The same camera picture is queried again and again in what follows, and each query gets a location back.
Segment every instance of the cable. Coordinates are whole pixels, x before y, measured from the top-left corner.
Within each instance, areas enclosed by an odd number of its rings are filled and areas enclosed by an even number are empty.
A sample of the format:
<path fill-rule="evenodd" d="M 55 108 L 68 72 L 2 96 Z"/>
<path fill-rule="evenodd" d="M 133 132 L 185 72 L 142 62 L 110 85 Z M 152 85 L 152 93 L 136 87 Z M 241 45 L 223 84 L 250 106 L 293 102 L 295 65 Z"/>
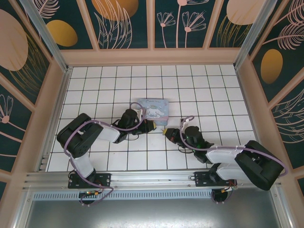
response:
<path fill-rule="evenodd" d="M 139 134 L 137 135 L 137 138 L 136 139 L 125 139 L 126 141 L 135 141 L 135 140 L 138 140 L 139 138 Z"/>
<path fill-rule="evenodd" d="M 180 150 L 180 147 L 181 147 L 181 146 L 178 147 L 178 150 L 179 150 L 179 152 L 181 152 L 181 153 L 194 153 L 193 150 L 190 150 L 190 152 L 181 151 L 181 150 Z"/>
<path fill-rule="evenodd" d="M 181 122 L 181 125 L 180 125 L 180 138 L 181 138 L 181 141 L 189 148 L 189 149 L 192 149 L 192 150 L 196 150 L 196 151 L 210 151 L 210 150 L 235 150 L 235 149 L 239 149 L 239 150 L 244 150 L 244 151 L 249 151 L 249 152 L 252 152 L 252 153 L 257 153 L 257 154 L 260 154 L 260 155 L 263 155 L 269 159 L 272 159 L 274 160 L 275 162 L 279 163 L 284 169 L 285 169 L 285 172 L 282 173 L 281 175 L 279 175 L 279 177 L 283 177 L 285 176 L 287 173 L 288 173 L 288 168 L 287 166 L 281 162 L 279 159 L 275 158 L 274 156 L 271 156 L 269 154 L 266 154 L 264 152 L 261 152 L 261 151 L 257 151 L 257 150 L 254 150 L 254 149 L 250 149 L 250 148 L 246 148 L 246 147 L 239 147 L 239 146 L 216 146 L 216 147 L 210 147 L 210 148 L 206 148 L 206 149 L 201 149 L 201 148 L 195 148 L 195 147 L 192 147 L 190 145 L 187 144 L 187 142 L 184 140 L 183 138 L 183 135 L 182 135 L 182 127 L 183 127 L 183 124 L 189 119 L 189 121 L 192 121 L 194 119 L 194 116 L 193 115 L 190 115 L 190 116 L 187 116 L 185 119 L 183 119 L 183 121 Z"/>
<path fill-rule="evenodd" d="M 103 125 L 105 125 L 105 126 L 112 127 L 112 128 L 117 129 L 117 130 L 119 130 L 119 131 L 131 131 L 131 130 L 136 129 L 137 127 L 139 127 L 139 126 L 142 124 L 146 110 L 144 109 L 144 107 L 143 107 L 140 103 L 137 103 L 137 102 L 131 103 L 131 104 L 130 104 L 130 108 L 131 108 L 131 106 L 132 106 L 133 104 L 139 105 L 140 108 L 141 108 L 141 110 L 142 110 L 142 119 L 141 119 L 141 121 L 140 121 L 135 127 L 132 127 L 132 128 L 129 128 L 129 129 L 123 129 L 123 128 L 118 128 L 118 127 L 112 126 L 112 125 L 110 125 L 110 124 L 108 124 L 108 123 L 101 122 L 101 121 L 98 121 L 98 120 L 89 120 L 89 121 L 84 122 L 82 125 L 80 125 L 80 126 L 79 126 L 71 135 L 70 135 L 70 137 L 67 139 L 66 144 L 65 144 L 65 146 L 64 146 L 64 148 L 63 148 L 63 152 L 65 153 L 66 156 L 68 156 L 71 165 L 73 166 L 75 172 L 80 176 L 80 178 L 81 178 L 83 181 L 85 181 L 86 183 L 88 183 L 88 184 L 90 184 L 90 185 L 92 185 L 92 186 L 94 186 L 94 187 L 96 187 L 96 188 L 110 189 L 110 191 L 109 191 L 107 194 L 105 194 L 102 198 L 100 198 L 99 200 L 95 200 L 95 201 L 94 201 L 93 203 L 91 203 L 91 204 L 84 204 L 84 203 L 82 203 L 82 206 L 86 205 L 87 207 L 89 207 L 90 205 L 94 205 L 94 204 L 97 204 L 97 203 L 101 202 L 104 198 L 106 198 L 108 195 L 110 195 L 110 194 L 114 191 L 114 188 L 112 188 L 112 187 L 107 187 L 107 186 L 100 186 L 100 185 L 97 185 L 97 184 L 94 184 L 94 183 L 88 181 L 88 180 L 87 180 L 87 179 L 78 171 L 78 169 L 76 168 L 76 166 L 75 166 L 75 164 L 74 164 L 74 162 L 73 162 L 73 160 L 72 160 L 72 155 L 71 155 L 71 153 L 67 151 L 67 146 L 68 146 L 69 143 L 71 142 L 72 138 L 77 134 L 77 132 L 78 132 L 80 129 L 82 129 L 84 126 L 86 126 L 87 124 L 90 124 L 90 123 L 95 123 L 95 124 L 100 124 L 100 125 L 103 124 Z"/>

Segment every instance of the grid floor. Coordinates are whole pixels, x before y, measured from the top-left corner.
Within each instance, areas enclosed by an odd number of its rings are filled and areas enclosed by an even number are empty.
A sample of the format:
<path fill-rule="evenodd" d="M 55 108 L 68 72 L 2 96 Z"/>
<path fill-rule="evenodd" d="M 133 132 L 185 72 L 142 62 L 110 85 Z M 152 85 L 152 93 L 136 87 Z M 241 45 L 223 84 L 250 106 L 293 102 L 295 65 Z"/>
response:
<path fill-rule="evenodd" d="M 57 133 L 81 113 L 113 123 L 138 98 L 164 98 L 169 103 L 167 127 L 194 115 L 203 137 L 217 145 L 243 145 L 255 139 L 232 65 L 74 67 Z M 164 127 L 119 144 L 96 140 L 89 156 L 97 171 L 201 169 L 192 154 L 162 135 Z M 47 171 L 70 171 L 68 157 L 54 139 Z"/>

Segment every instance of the purple cable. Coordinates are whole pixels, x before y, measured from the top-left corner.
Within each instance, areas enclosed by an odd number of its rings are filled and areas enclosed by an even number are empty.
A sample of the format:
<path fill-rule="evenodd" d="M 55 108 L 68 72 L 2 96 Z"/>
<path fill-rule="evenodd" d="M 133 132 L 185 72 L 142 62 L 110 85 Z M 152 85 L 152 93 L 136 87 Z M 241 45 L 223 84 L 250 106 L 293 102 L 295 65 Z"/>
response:
<path fill-rule="evenodd" d="M 110 124 L 108 124 L 108 123 L 104 123 L 104 122 L 101 122 L 101 121 L 98 121 L 98 120 L 89 120 L 89 121 L 84 122 L 82 125 L 80 125 L 80 126 L 79 126 L 71 135 L 70 135 L 70 137 L 69 137 L 69 138 L 67 139 L 67 141 L 66 141 L 66 144 L 65 144 L 65 146 L 64 146 L 64 148 L 63 148 L 63 152 L 65 153 L 66 156 L 68 156 L 71 165 L 73 166 L 73 168 L 74 168 L 74 170 L 76 171 L 76 173 L 80 176 L 80 178 L 81 178 L 82 180 L 84 180 L 86 183 L 88 183 L 88 184 L 90 184 L 90 185 L 92 185 L 92 186 L 94 186 L 94 187 L 97 187 L 97 188 L 99 188 L 99 189 L 100 189 L 100 188 L 102 188 L 102 189 L 110 189 L 110 191 L 109 191 L 107 194 L 105 194 L 101 199 L 95 200 L 95 201 L 94 201 L 93 203 L 91 203 L 91 204 L 84 204 L 84 203 L 82 202 L 82 199 L 83 199 L 83 198 L 81 198 L 81 199 L 80 199 L 80 202 L 82 203 L 83 206 L 86 205 L 87 207 L 89 207 L 90 205 L 94 205 L 94 204 L 97 204 L 97 203 L 101 202 L 104 198 L 106 198 L 108 195 L 110 195 L 110 194 L 114 191 L 114 189 L 113 189 L 112 187 L 105 187 L 105 186 L 101 186 L 101 185 L 98 185 L 98 184 L 94 184 L 94 183 L 88 181 L 88 180 L 87 180 L 87 179 L 86 179 L 86 178 L 77 170 L 77 168 L 76 168 L 76 166 L 75 166 L 73 160 L 71 159 L 72 155 L 67 151 L 67 146 L 68 146 L 68 144 L 71 142 L 72 138 L 77 134 L 77 132 L 78 132 L 81 128 L 83 128 L 84 126 L 86 126 L 87 124 L 90 124 L 90 123 L 102 124 L 102 125 L 105 125 L 105 126 L 108 126 L 108 127 L 112 127 L 112 128 L 114 128 L 114 129 L 117 129 L 117 130 L 119 130 L 119 131 L 125 131 L 125 132 L 126 132 L 126 131 L 131 131 L 131 130 L 136 129 L 137 127 L 139 127 L 139 125 L 142 124 L 142 122 L 143 122 L 143 120 L 144 120 L 145 109 L 144 109 L 144 107 L 143 107 L 140 103 L 137 103 L 137 102 L 131 103 L 131 104 L 130 104 L 130 108 L 131 108 L 131 106 L 132 106 L 133 104 L 139 105 L 140 108 L 141 108 L 141 110 L 142 110 L 142 119 L 141 119 L 141 121 L 140 121 L 135 127 L 132 127 L 132 128 L 129 128 L 129 129 L 123 129 L 123 128 L 115 127 L 115 126 L 112 126 L 112 125 L 110 125 Z"/>
<path fill-rule="evenodd" d="M 239 150 L 244 150 L 244 151 L 249 151 L 249 152 L 252 152 L 252 153 L 257 153 L 257 154 L 260 154 L 260 155 L 263 155 L 267 158 L 270 158 L 272 160 L 274 160 L 275 162 L 279 163 L 284 169 L 285 169 L 285 172 L 282 173 L 281 175 L 279 175 L 279 177 L 283 177 L 285 176 L 287 173 L 288 173 L 288 168 L 287 166 L 281 162 L 279 159 L 275 158 L 274 156 L 271 156 L 269 154 L 266 154 L 264 152 L 261 152 L 261 151 L 257 151 L 257 150 L 254 150 L 254 149 L 250 149 L 250 148 L 246 148 L 246 147 L 239 147 L 239 146 L 216 146 L 216 147 L 210 147 L 210 148 L 207 148 L 207 149 L 200 149 L 200 148 L 195 148 L 195 147 L 192 147 L 190 145 L 188 145 L 186 143 L 186 141 L 184 140 L 183 136 L 182 136 L 182 132 L 181 132 L 181 129 L 182 129 L 182 126 L 184 124 L 184 122 L 186 122 L 187 120 L 189 119 L 189 121 L 193 120 L 194 119 L 194 116 L 193 115 L 190 115 L 190 116 L 187 116 L 182 122 L 181 122 L 181 125 L 180 125 L 180 138 L 181 138 L 181 141 L 189 148 L 189 149 L 192 149 L 192 150 L 196 150 L 196 151 L 210 151 L 210 150 L 236 150 L 236 149 L 239 149 Z"/>

